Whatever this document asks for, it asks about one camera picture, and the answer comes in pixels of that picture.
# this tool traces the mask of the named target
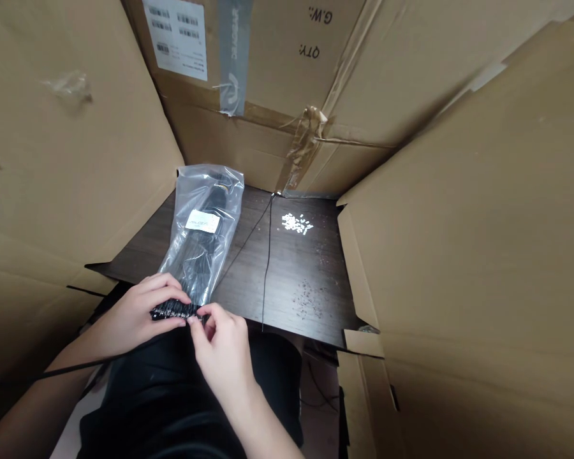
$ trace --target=small white pieces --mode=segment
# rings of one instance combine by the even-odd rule
[[[304,214],[300,215],[300,218],[297,219],[291,214],[287,214],[283,216],[283,226],[286,230],[293,230],[301,233],[303,235],[306,234],[306,231],[313,228],[310,222],[304,218]]]

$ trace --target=dark wood surface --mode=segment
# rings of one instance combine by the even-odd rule
[[[246,187],[232,246],[212,299],[235,314],[335,346],[344,346],[343,329],[363,324],[353,297],[338,233],[335,201],[286,199]],[[170,244],[174,193],[110,263],[88,267],[132,284],[157,272]],[[303,235],[287,230],[282,216],[304,215],[314,227]],[[263,278],[268,260],[265,304]],[[246,245],[246,238],[251,234]]]

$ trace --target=brown cardboard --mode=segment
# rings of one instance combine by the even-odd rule
[[[75,70],[90,98],[43,83]],[[84,265],[127,244],[182,164],[119,3],[0,2],[0,377],[72,338],[101,298],[66,287],[111,290]]]
[[[391,153],[384,148],[322,142],[295,190],[310,196],[338,197],[383,164]]]
[[[574,457],[574,22],[509,62],[339,202],[400,407],[376,457]]]
[[[204,6],[207,29],[207,82],[158,68],[142,0],[126,0],[149,71],[167,99],[217,110],[220,81],[217,0],[194,0]],[[332,82],[342,50],[357,20],[363,0],[304,0],[253,2],[249,36],[246,100],[287,117],[299,117],[307,105],[321,106]],[[311,17],[310,8],[331,11],[326,24]],[[318,47],[316,59],[301,55],[302,45]]]
[[[165,101],[187,164],[222,164],[254,187],[276,191],[291,135],[203,108]]]
[[[253,134],[253,125],[243,122],[243,119],[293,136],[303,110],[307,106],[319,107],[324,103],[337,68],[342,65],[342,50],[363,1],[315,4],[315,9],[332,13],[329,24],[312,20],[311,5],[308,3],[254,2],[247,101],[245,115],[238,122],[230,122],[225,117],[207,112],[199,112],[204,113],[203,121],[191,118],[194,107],[215,112],[220,109],[216,1],[194,1],[202,4],[205,11],[207,82],[159,68],[142,1],[127,0],[124,3],[180,146],[186,150],[184,157],[187,162],[240,167],[249,185],[268,191],[286,191],[294,196],[336,197],[389,156],[384,148],[366,148],[365,145],[341,147],[339,143],[322,149],[310,145],[303,155],[299,152],[300,148],[285,148],[284,135],[261,127],[256,127],[254,132],[264,132],[264,137],[275,139],[274,145],[266,143],[264,149],[257,148],[253,153],[252,143],[255,141],[251,135],[244,133],[248,131]],[[297,52],[301,44],[306,43],[314,43],[321,50],[318,59],[310,59]],[[198,127],[203,122],[202,130],[191,129],[192,121],[196,121]],[[236,125],[240,131],[237,138],[234,134]],[[216,138],[207,141],[205,136]],[[280,157],[281,171],[277,172],[279,161],[276,158],[260,152]]]
[[[574,0],[368,0],[366,11],[322,108],[326,135],[396,146],[481,69],[574,14]]]
[[[350,458],[402,458],[404,443],[383,361],[338,352]]]

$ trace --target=black wire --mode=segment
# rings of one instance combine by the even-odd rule
[[[266,260],[266,271],[263,274],[263,296],[261,298],[261,330],[263,331],[263,313],[266,309],[266,278],[268,277],[268,268],[270,267],[270,241],[272,240],[272,202],[275,194],[270,197],[270,222],[268,223],[268,260]]]
[[[270,226],[269,226],[270,231],[269,231],[269,233],[272,234],[272,231],[271,231],[272,230],[272,201],[274,200],[274,196],[275,196],[275,194],[272,193],[272,196],[270,197],[270,201],[266,204],[266,207],[263,209],[263,212],[261,213],[259,220],[257,220],[257,223],[253,226],[251,232],[249,233],[247,238],[244,240],[244,244],[242,244],[242,246],[240,247],[240,249],[236,253],[236,256],[234,257],[234,259],[230,263],[230,266],[228,266],[228,268],[225,270],[225,273],[223,274],[221,280],[217,283],[217,287],[219,287],[219,284],[221,283],[221,281],[223,281],[226,274],[228,273],[228,271],[230,270],[230,268],[232,267],[232,265],[234,264],[234,262],[238,258],[238,255],[240,255],[240,252],[242,251],[244,246],[247,244],[247,241],[249,240],[249,238],[253,234],[253,231],[255,231],[255,228],[257,228],[257,225],[259,225],[261,219],[263,219],[263,216],[266,214],[266,210],[268,210],[268,207],[270,207]],[[263,277],[263,300],[261,303],[261,326],[262,326],[262,329],[263,329],[263,308],[264,308],[265,298],[266,298],[266,276],[268,274],[268,267],[269,266],[270,266],[270,238],[268,239],[268,261],[266,262],[266,272],[265,272],[264,277]],[[65,374],[65,373],[70,373],[70,372],[77,371],[77,370],[83,370],[83,369],[89,368],[89,367],[95,367],[96,365],[102,365],[104,363],[109,363],[109,362],[112,362],[118,358],[125,357],[127,355],[141,351],[142,349],[145,349],[146,347],[151,346],[152,344],[155,344],[157,341],[158,341],[157,339],[152,339],[152,340],[150,340],[150,341],[148,341],[148,342],[146,342],[146,343],[144,343],[138,347],[135,347],[134,349],[132,349],[126,353],[119,354],[116,356],[112,356],[112,357],[108,357],[108,358],[104,358],[104,359],[100,359],[100,360],[94,360],[94,361],[87,362],[87,363],[81,363],[79,365],[72,365],[70,367],[64,367],[64,368],[60,368],[58,370],[52,370],[49,372],[43,372],[40,375],[36,375],[33,377],[28,377],[28,378],[23,378],[23,379],[14,379],[12,381],[0,381],[0,389],[6,389],[9,387],[14,387],[14,386],[27,386],[29,384],[35,383],[36,381],[40,381],[42,379],[46,379],[49,377],[59,376],[59,375]],[[84,391],[85,395],[89,391],[91,391],[91,389],[95,386],[95,383],[96,383],[95,379],[96,378],[94,378],[94,381],[92,381],[85,388],[85,391]]]
[[[51,370],[51,371],[44,372],[44,373],[41,373],[40,375],[36,375],[36,376],[32,376],[32,377],[27,377],[27,378],[22,378],[22,379],[14,379],[12,381],[0,381],[0,389],[6,389],[9,387],[13,387],[13,386],[27,386],[29,384],[35,383],[36,381],[40,381],[41,379],[46,379],[46,378],[53,377],[53,376],[60,376],[60,375],[63,375],[65,373],[70,373],[70,372],[77,371],[77,370],[83,370],[83,369],[89,368],[89,367],[95,367],[96,365],[101,365],[102,363],[108,363],[108,362],[114,361],[118,358],[125,357],[127,355],[141,351],[142,349],[145,349],[146,347],[149,347],[152,344],[155,344],[156,342],[157,342],[157,340],[150,340],[144,344],[141,344],[138,347],[135,347],[131,351],[128,351],[128,352],[123,353],[123,354],[103,358],[100,360],[94,360],[94,361],[87,362],[87,363],[79,363],[78,365],[72,365],[70,367],[59,368],[57,370]]]
[[[335,395],[334,397],[331,397],[330,400],[336,400],[336,398],[340,398],[340,396]],[[323,408],[324,406],[326,406],[329,403],[329,402],[323,402],[322,404],[314,405],[314,404],[310,404],[310,403],[306,402],[305,400],[302,400],[301,398],[300,398],[300,401],[304,405],[309,406],[310,408]]]
[[[219,285],[221,285],[221,283],[223,282],[223,279],[225,279],[225,276],[228,274],[228,271],[230,270],[230,268],[232,267],[232,265],[234,264],[234,261],[236,261],[236,259],[238,258],[238,255],[240,255],[240,252],[242,252],[242,250],[244,249],[244,246],[247,245],[247,242],[249,241],[249,238],[251,237],[251,235],[253,234],[253,231],[255,231],[255,228],[257,228],[257,225],[260,224],[261,219],[263,219],[263,216],[266,214],[266,210],[268,210],[268,207],[270,206],[270,204],[272,203],[272,199],[274,199],[274,193],[272,193],[272,196],[270,197],[270,200],[268,201],[268,203],[266,204],[266,207],[263,209],[263,212],[261,213],[260,219],[257,220],[257,223],[255,225],[253,225],[253,228],[251,230],[251,232],[249,233],[249,235],[247,236],[247,238],[244,240],[244,243],[240,246],[240,249],[238,249],[238,252],[236,252],[236,256],[232,259],[232,262],[230,263],[230,266],[228,266],[228,268],[225,270],[225,272],[223,273],[223,275],[221,276],[221,279],[219,279],[219,282],[217,282],[217,286],[215,287],[215,290],[217,288],[219,288]]]
[[[308,361],[308,370],[309,370],[310,373],[311,373],[311,378],[312,378],[312,380],[313,380],[313,383],[314,383],[315,387],[317,387],[317,390],[319,391],[319,393],[321,394],[321,396],[322,396],[323,399],[325,400],[325,403],[324,403],[323,405],[328,404],[329,406],[331,406],[331,408],[332,408],[335,412],[338,412],[338,410],[334,407],[334,405],[332,405],[331,401],[332,401],[332,400],[335,400],[336,398],[339,398],[339,396],[336,395],[336,396],[334,396],[334,397],[332,397],[332,398],[327,398],[327,397],[325,396],[325,394],[323,393],[323,391],[322,391],[321,388],[319,387],[319,384],[317,384],[317,380],[314,378],[313,366],[311,365],[311,361],[310,361],[310,360]]]
[[[83,393],[81,394],[81,396],[78,398],[79,402],[81,400],[83,400],[87,396],[87,394],[93,390],[94,387],[96,387],[96,385],[99,383],[100,379],[102,379],[102,377],[106,374],[106,372],[109,368],[109,363],[110,362],[103,363],[102,366],[100,366],[100,368],[98,369],[98,371],[94,375],[94,379],[92,379],[89,382],[89,384],[83,390]]]

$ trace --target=clear plastic bag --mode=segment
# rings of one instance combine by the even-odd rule
[[[210,301],[240,217],[244,176],[225,166],[179,168],[172,241],[159,272],[171,273],[191,305],[169,300],[152,311],[154,319],[187,318]]]

